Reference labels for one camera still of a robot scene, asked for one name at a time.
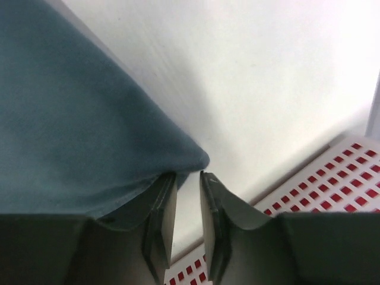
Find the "blue-grey t shirt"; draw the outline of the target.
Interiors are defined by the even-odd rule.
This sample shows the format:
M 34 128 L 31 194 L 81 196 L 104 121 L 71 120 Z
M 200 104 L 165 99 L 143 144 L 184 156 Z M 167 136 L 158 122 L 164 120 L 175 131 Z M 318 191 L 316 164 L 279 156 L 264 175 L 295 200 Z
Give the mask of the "blue-grey t shirt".
M 1 213 L 99 218 L 209 161 L 56 7 L 1 2 Z

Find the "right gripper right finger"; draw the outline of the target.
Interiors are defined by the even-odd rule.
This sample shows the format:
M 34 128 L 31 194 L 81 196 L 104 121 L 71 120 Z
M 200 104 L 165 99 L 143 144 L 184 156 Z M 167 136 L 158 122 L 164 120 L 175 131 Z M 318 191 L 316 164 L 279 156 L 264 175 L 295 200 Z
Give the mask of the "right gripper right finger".
M 213 284 L 296 284 L 281 220 L 231 193 L 213 173 L 201 172 L 199 186 L 208 279 Z

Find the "red rolled t shirt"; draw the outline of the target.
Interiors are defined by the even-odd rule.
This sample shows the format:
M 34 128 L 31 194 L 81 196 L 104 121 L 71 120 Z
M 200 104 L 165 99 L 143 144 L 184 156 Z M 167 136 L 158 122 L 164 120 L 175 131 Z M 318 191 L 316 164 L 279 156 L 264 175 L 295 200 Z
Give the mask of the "red rolled t shirt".
M 260 183 L 267 157 L 191 176 L 164 284 L 378 284 L 379 143 L 347 137 Z

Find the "white plastic basket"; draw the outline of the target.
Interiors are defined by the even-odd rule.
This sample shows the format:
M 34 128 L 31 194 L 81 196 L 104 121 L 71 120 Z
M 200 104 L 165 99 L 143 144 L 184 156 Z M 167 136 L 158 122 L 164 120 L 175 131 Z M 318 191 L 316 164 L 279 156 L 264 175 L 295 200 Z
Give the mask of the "white plastic basket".
M 285 181 L 254 207 L 281 212 L 379 212 L 379 142 L 349 136 Z

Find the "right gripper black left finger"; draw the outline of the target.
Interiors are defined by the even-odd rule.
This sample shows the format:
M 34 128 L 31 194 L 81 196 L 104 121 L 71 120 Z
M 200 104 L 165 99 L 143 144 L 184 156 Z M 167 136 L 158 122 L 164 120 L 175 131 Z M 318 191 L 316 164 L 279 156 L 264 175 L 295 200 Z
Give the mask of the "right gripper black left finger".
M 177 197 L 176 175 L 84 225 L 65 284 L 163 284 L 169 267 Z

